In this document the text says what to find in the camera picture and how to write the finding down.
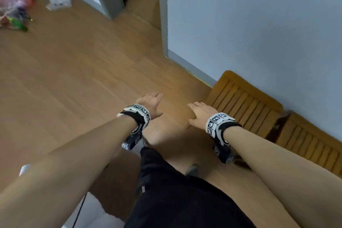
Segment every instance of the wrist tracker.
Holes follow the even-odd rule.
[[[135,130],[122,143],[122,147],[130,151],[142,139],[142,131],[148,126],[148,123],[151,119],[150,113],[144,106],[133,104],[124,108],[121,113],[117,114],[117,117],[121,115],[130,116],[138,124],[138,127],[136,127]]]
[[[215,146],[212,149],[222,163],[228,163],[234,158],[229,143],[223,138],[224,131],[232,126],[242,127],[241,124],[235,122],[234,118],[225,113],[214,114],[206,123],[206,133],[214,139]]]

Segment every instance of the black shorts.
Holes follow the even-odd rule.
[[[139,199],[125,227],[255,227],[220,189],[183,175],[154,149],[140,154]]]

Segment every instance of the leg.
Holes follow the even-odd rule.
[[[167,163],[154,149],[144,147],[140,151],[141,163],[137,182],[137,193],[161,186],[186,182],[185,176]]]

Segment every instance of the finger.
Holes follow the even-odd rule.
[[[188,107],[190,107],[193,111],[197,108],[197,106],[192,103],[188,104]]]
[[[196,121],[196,119],[189,119],[188,122],[190,125],[199,128],[198,121]]]
[[[158,94],[158,96],[156,96],[157,100],[158,100],[158,104],[160,103],[161,99],[163,98],[163,94]]]

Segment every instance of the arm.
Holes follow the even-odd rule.
[[[197,116],[189,122],[198,128],[217,113],[204,103],[189,106]],[[342,179],[241,127],[227,128],[223,135],[301,227],[340,227]]]
[[[148,94],[136,103],[157,118],[162,95]],[[49,153],[0,194],[0,227],[60,228],[121,143],[137,127],[122,115]]]

